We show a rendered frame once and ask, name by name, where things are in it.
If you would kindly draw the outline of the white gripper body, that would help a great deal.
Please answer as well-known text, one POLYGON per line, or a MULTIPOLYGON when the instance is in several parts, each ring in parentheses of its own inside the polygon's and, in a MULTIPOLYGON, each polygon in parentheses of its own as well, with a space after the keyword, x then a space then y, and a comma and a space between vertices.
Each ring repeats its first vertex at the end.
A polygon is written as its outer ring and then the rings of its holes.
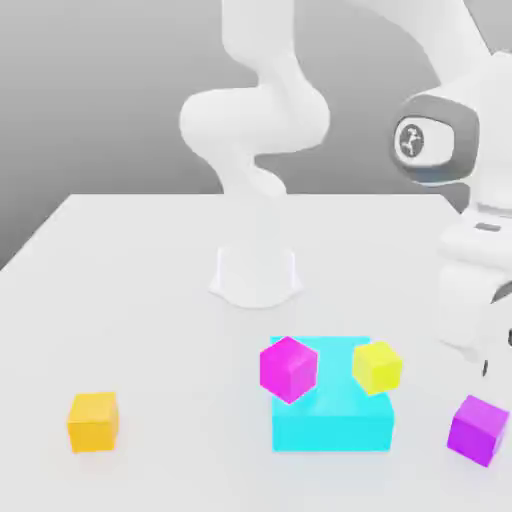
POLYGON ((512 272, 462 261, 443 265, 439 276, 438 339, 489 375, 492 305, 512 294, 512 272))

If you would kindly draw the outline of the small orange cube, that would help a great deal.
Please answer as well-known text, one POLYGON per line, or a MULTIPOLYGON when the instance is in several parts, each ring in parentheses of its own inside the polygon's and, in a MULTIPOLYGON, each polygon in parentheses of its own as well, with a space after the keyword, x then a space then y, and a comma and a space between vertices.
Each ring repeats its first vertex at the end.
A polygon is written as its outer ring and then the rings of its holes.
POLYGON ((68 415, 67 429, 73 453, 113 450, 119 430, 116 394, 77 394, 68 415))

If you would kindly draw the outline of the small yellow cube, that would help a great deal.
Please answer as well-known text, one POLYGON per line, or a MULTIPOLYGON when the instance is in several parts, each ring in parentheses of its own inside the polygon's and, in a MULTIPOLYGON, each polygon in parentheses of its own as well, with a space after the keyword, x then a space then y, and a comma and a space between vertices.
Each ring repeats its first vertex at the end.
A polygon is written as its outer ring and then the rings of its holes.
POLYGON ((371 342, 354 349, 352 375, 369 396, 396 389, 402 368, 401 357, 386 342, 371 342))

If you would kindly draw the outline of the small purple cube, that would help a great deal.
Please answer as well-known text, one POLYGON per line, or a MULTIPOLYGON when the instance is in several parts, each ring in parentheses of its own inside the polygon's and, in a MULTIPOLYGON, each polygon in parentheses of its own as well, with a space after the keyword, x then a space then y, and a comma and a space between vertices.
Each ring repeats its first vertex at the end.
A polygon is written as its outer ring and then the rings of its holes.
POLYGON ((488 467, 501 445, 509 417, 508 410, 468 395, 453 416, 447 447, 488 467))

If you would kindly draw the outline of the large cyan box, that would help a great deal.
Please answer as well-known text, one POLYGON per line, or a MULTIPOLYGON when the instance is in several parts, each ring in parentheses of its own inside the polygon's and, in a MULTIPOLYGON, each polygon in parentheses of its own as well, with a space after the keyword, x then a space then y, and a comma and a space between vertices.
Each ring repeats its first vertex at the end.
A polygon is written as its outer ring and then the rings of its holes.
POLYGON ((388 394, 368 395, 352 375, 365 336, 299 336, 319 356, 316 386, 287 404, 271 399, 275 452, 387 451, 395 413, 388 394))

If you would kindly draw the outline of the small magenta cube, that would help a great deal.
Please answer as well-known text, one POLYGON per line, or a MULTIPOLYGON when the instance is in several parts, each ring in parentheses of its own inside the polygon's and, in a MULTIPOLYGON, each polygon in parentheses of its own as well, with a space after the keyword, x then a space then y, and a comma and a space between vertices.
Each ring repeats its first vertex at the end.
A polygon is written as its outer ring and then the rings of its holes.
POLYGON ((292 404, 316 386, 318 353, 298 340, 284 337, 260 353, 260 386, 292 404))

